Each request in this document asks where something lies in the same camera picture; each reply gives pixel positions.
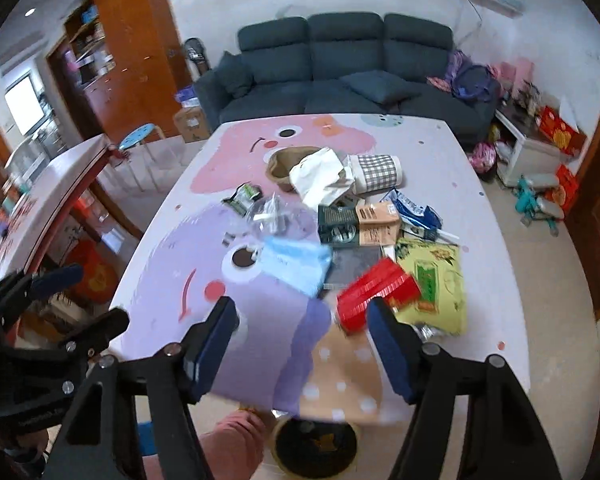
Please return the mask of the blue white snack packet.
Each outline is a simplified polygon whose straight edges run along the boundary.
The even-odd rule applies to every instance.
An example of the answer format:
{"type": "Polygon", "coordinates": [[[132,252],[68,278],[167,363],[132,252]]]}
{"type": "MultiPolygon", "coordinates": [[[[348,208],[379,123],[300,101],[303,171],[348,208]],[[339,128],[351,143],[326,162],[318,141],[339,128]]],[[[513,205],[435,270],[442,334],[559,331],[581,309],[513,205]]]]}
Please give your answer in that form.
{"type": "Polygon", "coordinates": [[[442,218],[430,206],[414,203],[396,188],[390,190],[381,200],[396,208],[401,219],[402,231],[407,235],[428,242],[442,240],[443,243],[455,245],[460,242],[458,236],[442,229],[442,218]]]}

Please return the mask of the white low side table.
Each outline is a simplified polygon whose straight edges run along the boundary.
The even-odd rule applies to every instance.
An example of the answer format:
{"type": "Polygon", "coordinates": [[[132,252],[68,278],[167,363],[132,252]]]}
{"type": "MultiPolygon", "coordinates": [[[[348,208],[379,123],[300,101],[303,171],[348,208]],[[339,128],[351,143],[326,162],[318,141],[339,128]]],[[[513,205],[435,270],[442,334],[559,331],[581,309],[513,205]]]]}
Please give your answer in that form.
{"type": "Polygon", "coordinates": [[[493,125],[509,146],[496,172],[506,188],[516,188],[524,174],[554,174],[564,162],[562,152],[539,132],[535,121],[513,105],[498,107],[493,125]]]}

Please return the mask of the black green snack wrapper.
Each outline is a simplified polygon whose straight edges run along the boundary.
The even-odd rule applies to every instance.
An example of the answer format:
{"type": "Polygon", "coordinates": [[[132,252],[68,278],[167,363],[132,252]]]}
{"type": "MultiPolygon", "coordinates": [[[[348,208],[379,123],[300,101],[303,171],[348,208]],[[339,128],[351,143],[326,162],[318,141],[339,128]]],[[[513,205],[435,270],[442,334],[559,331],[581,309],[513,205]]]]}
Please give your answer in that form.
{"type": "Polygon", "coordinates": [[[227,198],[222,199],[222,204],[232,211],[245,217],[255,203],[263,197],[262,188],[251,182],[245,182],[236,188],[235,192],[227,198]]]}

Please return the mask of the red wooden side table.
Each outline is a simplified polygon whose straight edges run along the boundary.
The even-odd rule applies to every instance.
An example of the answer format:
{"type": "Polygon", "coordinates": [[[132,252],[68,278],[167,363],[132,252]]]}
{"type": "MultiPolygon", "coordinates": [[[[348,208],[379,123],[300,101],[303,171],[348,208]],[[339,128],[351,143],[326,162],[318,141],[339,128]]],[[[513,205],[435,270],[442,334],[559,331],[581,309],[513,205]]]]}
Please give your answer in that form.
{"type": "Polygon", "coordinates": [[[95,136],[62,153],[20,198],[0,243],[0,281],[17,271],[38,270],[47,249],[78,198],[91,191],[108,214],[138,240],[144,235],[99,186],[97,177],[110,159],[124,155],[105,136],[95,136]]]}

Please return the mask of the cardboard box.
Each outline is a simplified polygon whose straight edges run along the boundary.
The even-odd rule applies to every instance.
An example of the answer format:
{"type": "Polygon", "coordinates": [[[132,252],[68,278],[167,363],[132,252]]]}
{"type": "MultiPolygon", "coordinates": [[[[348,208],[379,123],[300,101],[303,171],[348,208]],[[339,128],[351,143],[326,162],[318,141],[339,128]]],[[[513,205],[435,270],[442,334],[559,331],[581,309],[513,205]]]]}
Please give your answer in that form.
{"type": "Polygon", "coordinates": [[[200,106],[183,107],[173,116],[176,130],[187,143],[207,140],[210,130],[200,106]]]}

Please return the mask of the dark teal cushion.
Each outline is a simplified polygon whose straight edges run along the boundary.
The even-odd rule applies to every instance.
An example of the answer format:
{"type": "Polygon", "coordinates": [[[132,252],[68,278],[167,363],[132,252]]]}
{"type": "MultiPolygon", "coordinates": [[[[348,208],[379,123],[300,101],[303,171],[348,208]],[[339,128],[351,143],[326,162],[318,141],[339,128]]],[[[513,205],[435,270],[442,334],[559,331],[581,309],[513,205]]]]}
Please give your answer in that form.
{"type": "Polygon", "coordinates": [[[358,72],[341,76],[339,80],[355,93],[384,107],[417,98],[422,94],[417,84],[383,70],[358,72]]]}

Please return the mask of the colourful cartoon tablecloth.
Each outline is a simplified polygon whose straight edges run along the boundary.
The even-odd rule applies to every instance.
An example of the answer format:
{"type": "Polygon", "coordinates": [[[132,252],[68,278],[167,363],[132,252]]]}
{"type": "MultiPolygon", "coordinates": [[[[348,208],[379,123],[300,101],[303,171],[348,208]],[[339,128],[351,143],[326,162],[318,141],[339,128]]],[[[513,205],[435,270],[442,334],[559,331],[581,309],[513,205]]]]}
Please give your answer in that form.
{"type": "Polygon", "coordinates": [[[375,347],[352,332],[336,295],[379,247],[323,244],[317,215],[265,174],[286,148],[398,161],[408,206],[428,207],[452,243],[399,252],[422,296],[398,317],[442,330],[454,356],[501,353],[528,386],[524,311],[503,235],[450,127],[412,116],[297,115],[230,122],[207,142],[158,210],[114,295],[130,324],[112,344],[126,360],[151,356],[203,321],[216,300],[239,318],[212,390],[304,418],[385,424],[410,412],[375,347]]]}

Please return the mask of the white paper bag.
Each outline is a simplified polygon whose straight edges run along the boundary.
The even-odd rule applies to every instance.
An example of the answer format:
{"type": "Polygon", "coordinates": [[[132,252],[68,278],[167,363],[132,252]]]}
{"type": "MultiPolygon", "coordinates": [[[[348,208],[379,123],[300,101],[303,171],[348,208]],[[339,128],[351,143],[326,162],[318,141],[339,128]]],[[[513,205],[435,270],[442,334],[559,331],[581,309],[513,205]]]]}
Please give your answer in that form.
{"type": "Polygon", "coordinates": [[[307,207],[330,206],[352,188],[352,170],[331,148],[321,148],[289,170],[289,181],[307,207]]]}

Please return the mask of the yellow green foil packet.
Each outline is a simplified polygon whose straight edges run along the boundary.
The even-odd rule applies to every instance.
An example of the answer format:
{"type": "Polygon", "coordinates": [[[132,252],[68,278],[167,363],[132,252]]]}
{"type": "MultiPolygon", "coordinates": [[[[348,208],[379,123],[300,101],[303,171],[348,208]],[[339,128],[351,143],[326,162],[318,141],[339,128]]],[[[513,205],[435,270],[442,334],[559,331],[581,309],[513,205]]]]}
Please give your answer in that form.
{"type": "Polygon", "coordinates": [[[466,330],[467,312],[460,248],[402,237],[396,242],[396,263],[412,274],[420,298],[396,311],[405,324],[425,324],[458,336],[466,330]]]}

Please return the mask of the blue round stool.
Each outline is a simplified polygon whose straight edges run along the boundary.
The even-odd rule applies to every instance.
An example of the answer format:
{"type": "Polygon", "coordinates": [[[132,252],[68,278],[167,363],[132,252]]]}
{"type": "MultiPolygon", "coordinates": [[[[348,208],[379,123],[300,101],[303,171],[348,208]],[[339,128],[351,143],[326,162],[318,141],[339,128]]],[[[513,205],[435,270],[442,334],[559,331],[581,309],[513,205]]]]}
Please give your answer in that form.
{"type": "Polygon", "coordinates": [[[152,154],[152,151],[149,148],[147,142],[147,139],[153,134],[158,136],[160,140],[166,140],[166,135],[158,125],[145,124],[131,131],[118,145],[118,150],[121,154],[124,155],[126,166],[129,168],[129,172],[132,176],[132,179],[136,184],[137,188],[140,190],[140,192],[144,192],[144,188],[143,185],[140,184],[140,179],[137,177],[132,167],[130,151],[132,150],[132,148],[142,146],[149,159],[154,163],[154,165],[157,165],[157,159],[155,158],[155,155],[152,154]]]}

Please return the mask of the wooden cabinet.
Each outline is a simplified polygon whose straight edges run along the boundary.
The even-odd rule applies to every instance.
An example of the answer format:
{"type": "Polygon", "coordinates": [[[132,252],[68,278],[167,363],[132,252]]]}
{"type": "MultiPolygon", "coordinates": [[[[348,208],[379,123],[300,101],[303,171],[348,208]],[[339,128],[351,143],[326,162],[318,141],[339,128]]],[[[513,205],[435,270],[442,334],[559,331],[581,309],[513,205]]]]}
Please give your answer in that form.
{"type": "Polygon", "coordinates": [[[145,124],[180,134],[175,95],[192,77],[169,0],[84,0],[46,61],[79,141],[145,124]]]}

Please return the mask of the purple backpack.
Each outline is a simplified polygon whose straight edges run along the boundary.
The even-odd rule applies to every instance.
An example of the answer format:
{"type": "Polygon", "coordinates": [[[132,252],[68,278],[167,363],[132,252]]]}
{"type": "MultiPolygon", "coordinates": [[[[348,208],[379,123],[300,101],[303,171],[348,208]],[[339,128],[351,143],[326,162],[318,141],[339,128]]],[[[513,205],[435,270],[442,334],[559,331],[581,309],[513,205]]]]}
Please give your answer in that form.
{"type": "Polygon", "coordinates": [[[444,80],[452,96],[464,102],[486,103],[498,96],[498,82],[490,68],[475,64],[461,50],[451,52],[444,80]]]}

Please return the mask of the red cigarette box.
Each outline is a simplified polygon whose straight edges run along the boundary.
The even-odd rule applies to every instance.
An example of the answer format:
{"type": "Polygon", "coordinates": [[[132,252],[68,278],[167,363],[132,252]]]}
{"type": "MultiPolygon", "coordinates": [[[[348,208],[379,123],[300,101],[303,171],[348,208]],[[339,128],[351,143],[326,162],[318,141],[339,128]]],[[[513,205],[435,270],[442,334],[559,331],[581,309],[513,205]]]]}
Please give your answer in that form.
{"type": "Polygon", "coordinates": [[[337,296],[337,320],[347,334],[366,326],[366,310],[374,298],[382,298],[393,310],[401,310],[422,296],[412,274],[390,258],[382,258],[337,296]]]}

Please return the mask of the dark teal sofa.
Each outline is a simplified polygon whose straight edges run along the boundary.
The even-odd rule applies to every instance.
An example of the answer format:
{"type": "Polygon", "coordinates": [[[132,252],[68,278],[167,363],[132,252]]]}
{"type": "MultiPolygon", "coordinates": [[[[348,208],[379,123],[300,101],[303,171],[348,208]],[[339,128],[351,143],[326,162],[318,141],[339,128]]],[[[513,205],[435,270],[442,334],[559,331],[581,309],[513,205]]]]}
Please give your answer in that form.
{"type": "Polygon", "coordinates": [[[383,114],[442,120],[463,148],[486,140],[498,106],[452,96],[444,80],[452,29],[423,18],[337,12],[251,24],[237,34],[194,90],[210,129],[235,120],[299,114],[383,114]],[[360,96],[339,78],[383,70],[417,84],[422,94],[388,107],[360,96]]]}

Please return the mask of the dark green carton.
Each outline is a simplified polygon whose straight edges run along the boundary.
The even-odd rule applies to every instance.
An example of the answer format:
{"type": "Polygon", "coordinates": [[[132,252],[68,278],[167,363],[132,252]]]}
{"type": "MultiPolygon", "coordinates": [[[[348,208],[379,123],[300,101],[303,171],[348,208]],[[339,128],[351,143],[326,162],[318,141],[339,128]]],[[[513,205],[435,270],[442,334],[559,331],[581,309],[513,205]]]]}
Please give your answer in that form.
{"type": "Polygon", "coordinates": [[[317,234],[322,244],[349,247],[360,244],[360,222],[354,207],[318,206],[317,234]]]}

